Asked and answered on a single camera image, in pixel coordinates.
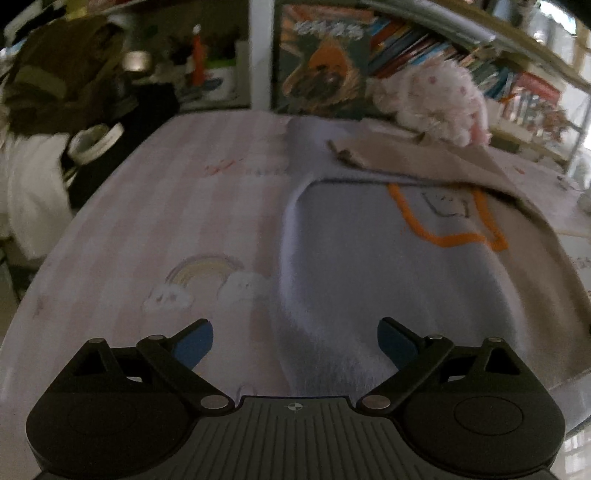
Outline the lavender and beige sweater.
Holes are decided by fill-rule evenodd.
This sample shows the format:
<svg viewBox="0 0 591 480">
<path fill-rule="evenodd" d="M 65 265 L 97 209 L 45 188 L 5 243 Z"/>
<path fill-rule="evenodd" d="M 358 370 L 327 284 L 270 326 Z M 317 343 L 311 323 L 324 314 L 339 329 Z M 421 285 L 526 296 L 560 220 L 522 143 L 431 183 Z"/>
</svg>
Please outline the lavender and beige sweater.
<svg viewBox="0 0 591 480">
<path fill-rule="evenodd" d="M 297 395 L 359 398 L 394 373 L 377 327 L 501 337 L 548 389 L 590 371 L 590 301 L 541 212 L 478 146 L 356 122 L 287 125 L 276 337 Z"/>
</svg>

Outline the pink checked bed sheet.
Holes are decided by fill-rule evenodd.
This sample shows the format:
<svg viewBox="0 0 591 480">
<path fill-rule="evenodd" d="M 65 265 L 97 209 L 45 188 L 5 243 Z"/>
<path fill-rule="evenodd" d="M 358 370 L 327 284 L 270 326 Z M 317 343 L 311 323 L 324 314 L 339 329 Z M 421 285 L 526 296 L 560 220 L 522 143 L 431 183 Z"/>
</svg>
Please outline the pink checked bed sheet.
<svg viewBox="0 0 591 480">
<path fill-rule="evenodd" d="M 548 389 L 501 337 L 426 335 L 455 348 L 392 411 L 361 410 L 377 386 L 291 391 L 276 320 L 294 118 L 176 117 L 75 216 L 1 349 L 3 478 L 550 477 L 590 417 L 590 371 Z M 198 319 L 213 344 L 193 371 L 230 411 L 166 386 L 136 347 Z"/>
</svg>

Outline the white pink plush bunny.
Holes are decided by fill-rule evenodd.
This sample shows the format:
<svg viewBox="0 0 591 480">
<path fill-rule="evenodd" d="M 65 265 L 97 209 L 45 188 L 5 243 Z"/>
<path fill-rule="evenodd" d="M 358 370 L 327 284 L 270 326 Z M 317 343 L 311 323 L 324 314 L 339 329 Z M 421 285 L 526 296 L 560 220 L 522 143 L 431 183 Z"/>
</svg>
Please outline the white pink plush bunny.
<svg viewBox="0 0 591 480">
<path fill-rule="evenodd" d="M 490 141 L 484 94 L 455 60 L 432 58 L 409 65 L 375 80 L 370 97 L 382 114 L 394 116 L 404 128 L 458 147 Z"/>
</svg>

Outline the white mug with print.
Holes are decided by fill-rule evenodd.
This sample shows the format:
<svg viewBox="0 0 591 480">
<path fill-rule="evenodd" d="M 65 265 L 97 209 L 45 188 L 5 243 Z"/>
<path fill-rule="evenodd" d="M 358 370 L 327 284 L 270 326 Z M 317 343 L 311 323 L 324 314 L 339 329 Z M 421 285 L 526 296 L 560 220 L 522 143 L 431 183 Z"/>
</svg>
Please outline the white mug with print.
<svg viewBox="0 0 591 480">
<path fill-rule="evenodd" d="M 198 99 L 211 102 L 238 97 L 238 71 L 235 64 L 222 64 L 204 71 L 204 83 L 198 88 Z"/>
</svg>

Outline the row of books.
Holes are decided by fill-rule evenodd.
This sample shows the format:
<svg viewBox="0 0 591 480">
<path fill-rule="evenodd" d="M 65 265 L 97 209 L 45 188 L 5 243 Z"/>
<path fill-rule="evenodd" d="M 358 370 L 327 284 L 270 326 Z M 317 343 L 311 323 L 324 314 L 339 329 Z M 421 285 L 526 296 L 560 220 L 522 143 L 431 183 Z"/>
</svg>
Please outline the row of books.
<svg viewBox="0 0 591 480">
<path fill-rule="evenodd" d="M 399 18 L 380 18 L 372 35 L 370 101 L 375 80 L 389 78 L 409 65 L 432 58 L 455 60 L 470 71 L 486 100 L 490 138 L 492 130 L 508 122 L 526 130 L 529 137 L 560 140 L 567 126 L 565 112 L 559 106 L 561 87 L 513 55 L 485 55 L 481 49 L 469 51 L 434 31 Z"/>
</svg>

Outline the dark brown bag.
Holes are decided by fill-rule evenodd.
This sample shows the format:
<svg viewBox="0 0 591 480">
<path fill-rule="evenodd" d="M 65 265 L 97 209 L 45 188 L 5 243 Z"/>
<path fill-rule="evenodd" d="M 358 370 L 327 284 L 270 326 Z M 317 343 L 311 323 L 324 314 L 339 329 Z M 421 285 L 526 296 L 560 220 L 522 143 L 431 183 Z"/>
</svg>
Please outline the dark brown bag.
<svg viewBox="0 0 591 480">
<path fill-rule="evenodd" d="M 102 15 L 60 19 L 33 31 L 5 84 L 9 130 L 73 135 L 107 123 L 124 40 L 123 28 Z"/>
</svg>

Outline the metal tin can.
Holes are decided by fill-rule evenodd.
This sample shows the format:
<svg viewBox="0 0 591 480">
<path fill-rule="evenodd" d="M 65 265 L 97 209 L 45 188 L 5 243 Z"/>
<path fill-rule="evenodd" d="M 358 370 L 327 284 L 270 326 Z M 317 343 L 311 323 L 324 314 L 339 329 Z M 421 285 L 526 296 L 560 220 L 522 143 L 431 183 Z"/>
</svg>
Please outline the metal tin can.
<svg viewBox="0 0 591 480">
<path fill-rule="evenodd" d="M 122 57 L 121 66 L 124 72 L 144 74 L 152 68 L 152 56 L 145 50 L 128 51 Z"/>
</svg>

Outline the red bottle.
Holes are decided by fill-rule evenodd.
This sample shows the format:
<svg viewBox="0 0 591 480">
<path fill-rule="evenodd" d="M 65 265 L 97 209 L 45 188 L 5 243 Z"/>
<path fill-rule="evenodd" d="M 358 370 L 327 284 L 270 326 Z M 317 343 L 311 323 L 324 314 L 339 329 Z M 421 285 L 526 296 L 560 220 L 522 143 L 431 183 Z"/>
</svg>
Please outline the red bottle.
<svg viewBox="0 0 591 480">
<path fill-rule="evenodd" d="M 194 25 L 192 28 L 192 72 L 191 85 L 201 87 L 205 81 L 205 53 L 204 44 L 201 41 L 201 26 Z"/>
</svg>

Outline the Harry Potter poster board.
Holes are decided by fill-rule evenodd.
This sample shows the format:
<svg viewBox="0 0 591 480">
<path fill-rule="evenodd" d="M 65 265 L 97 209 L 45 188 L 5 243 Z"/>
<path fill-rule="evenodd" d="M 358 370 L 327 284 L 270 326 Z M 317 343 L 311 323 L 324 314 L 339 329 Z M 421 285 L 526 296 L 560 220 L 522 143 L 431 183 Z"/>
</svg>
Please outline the Harry Potter poster board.
<svg viewBox="0 0 591 480">
<path fill-rule="evenodd" d="M 374 21 L 374 14 L 363 9 L 280 6 L 276 111 L 362 118 Z"/>
</svg>

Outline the wooden bookshelf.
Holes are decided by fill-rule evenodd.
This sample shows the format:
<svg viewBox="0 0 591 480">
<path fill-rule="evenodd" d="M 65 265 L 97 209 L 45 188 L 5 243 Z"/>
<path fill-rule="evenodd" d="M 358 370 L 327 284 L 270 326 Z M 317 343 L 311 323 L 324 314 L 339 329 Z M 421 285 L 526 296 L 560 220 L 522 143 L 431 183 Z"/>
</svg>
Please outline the wooden bookshelf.
<svg viewBox="0 0 591 480">
<path fill-rule="evenodd" d="M 549 1 L 370 1 L 472 50 L 468 64 L 496 99 L 495 135 L 563 164 L 572 175 L 590 146 L 590 31 L 560 23 Z"/>
</svg>

